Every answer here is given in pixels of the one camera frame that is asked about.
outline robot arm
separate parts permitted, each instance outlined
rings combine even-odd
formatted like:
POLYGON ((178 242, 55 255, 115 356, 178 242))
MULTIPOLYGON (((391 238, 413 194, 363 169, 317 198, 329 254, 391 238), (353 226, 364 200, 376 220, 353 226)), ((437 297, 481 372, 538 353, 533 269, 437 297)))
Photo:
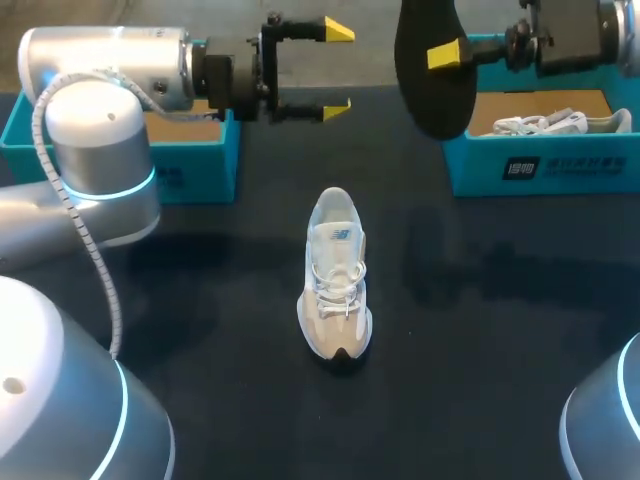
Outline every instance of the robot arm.
POLYGON ((477 66, 503 60, 513 72, 539 76, 617 64, 640 75, 640 1, 520 0, 531 21, 504 35, 471 42, 454 0, 403 0, 395 42, 398 83, 416 125, 438 140, 467 128, 477 66))
MULTIPOLYGON (((214 39, 194 42, 180 28, 45 27, 28 31, 18 52, 25 94, 35 105, 60 73, 108 70, 123 75, 166 112, 206 98, 225 120, 248 122, 264 110, 274 123, 322 122, 349 108, 287 104, 278 91, 277 44, 286 40, 350 42, 353 32, 328 17, 292 21, 272 14, 238 53, 214 39)), ((101 80, 74 83, 51 97, 45 113, 65 196, 96 246, 131 243, 159 222, 160 205, 141 103, 126 88, 101 80)), ((50 182, 0 189, 0 272, 75 250, 73 212, 50 182)))

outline blue plastic bin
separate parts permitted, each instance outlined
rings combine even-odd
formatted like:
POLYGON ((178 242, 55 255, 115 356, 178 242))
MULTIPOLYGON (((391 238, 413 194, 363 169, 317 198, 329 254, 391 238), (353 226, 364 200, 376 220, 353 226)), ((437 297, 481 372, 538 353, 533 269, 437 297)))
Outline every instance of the blue plastic bin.
MULTIPOLYGON (((534 69, 511 73, 504 62, 479 68, 479 92, 583 89, 601 90, 614 112, 630 110, 633 131, 640 132, 640 79, 623 78, 616 66, 546 78, 534 69)), ((465 132, 445 142, 444 151, 456 196, 640 192, 640 133, 514 138, 465 132)))
MULTIPOLYGON (((0 137, 2 154, 16 184, 46 178, 31 139, 32 112, 29 100, 20 93, 0 137)), ((227 113, 217 142, 152 143, 151 156, 160 182, 160 201, 163 204, 233 202, 239 143, 240 123, 233 120, 232 112, 227 113)), ((48 149, 55 162, 53 147, 48 149)))

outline shoe logo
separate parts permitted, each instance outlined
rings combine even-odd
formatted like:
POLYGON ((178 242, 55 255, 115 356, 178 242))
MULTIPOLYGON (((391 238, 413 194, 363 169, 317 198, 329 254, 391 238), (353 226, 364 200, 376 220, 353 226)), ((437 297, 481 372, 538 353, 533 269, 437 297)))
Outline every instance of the shoe logo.
POLYGON ((347 240, 351 230, 334 230, 331 240, 347 240))

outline dark tabletop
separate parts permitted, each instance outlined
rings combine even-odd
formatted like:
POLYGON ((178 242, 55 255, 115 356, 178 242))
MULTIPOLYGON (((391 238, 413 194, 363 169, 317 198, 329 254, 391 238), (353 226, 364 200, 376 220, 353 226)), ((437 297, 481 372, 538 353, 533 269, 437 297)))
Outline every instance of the dark tabletop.
MULTIPOLYGON (((176 480, 565 479, 562 406, 638 330, 640 198, 455 200, 397 90, 347 92, 327 125, 245 127, 236 204, 166 208, 107 254, 121 360, 172 418, 176 480), (332 185, 367 233, 374 334, 350 376, 313 361, 295 309, 332 185)), ((108 343, 84 254, 16 277, 108 343)))

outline shoe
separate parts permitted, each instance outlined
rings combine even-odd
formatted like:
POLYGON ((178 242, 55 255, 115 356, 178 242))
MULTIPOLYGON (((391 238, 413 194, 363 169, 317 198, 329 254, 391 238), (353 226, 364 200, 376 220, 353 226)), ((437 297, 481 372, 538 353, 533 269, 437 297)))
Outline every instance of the shoe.
POLYGON ((371 341, 365 243, 349 194, 325 190, 309 220, 304 291, 297 304, 307 343, 325 360, 357 359, 371 341))
POLYGON ((483 136, 582 135, 631 131, 631 112, 626 108, 604 118, 587 118, 584 113, 567 108, 548 117, 503 118, 493 124, 493 133, 483 136))

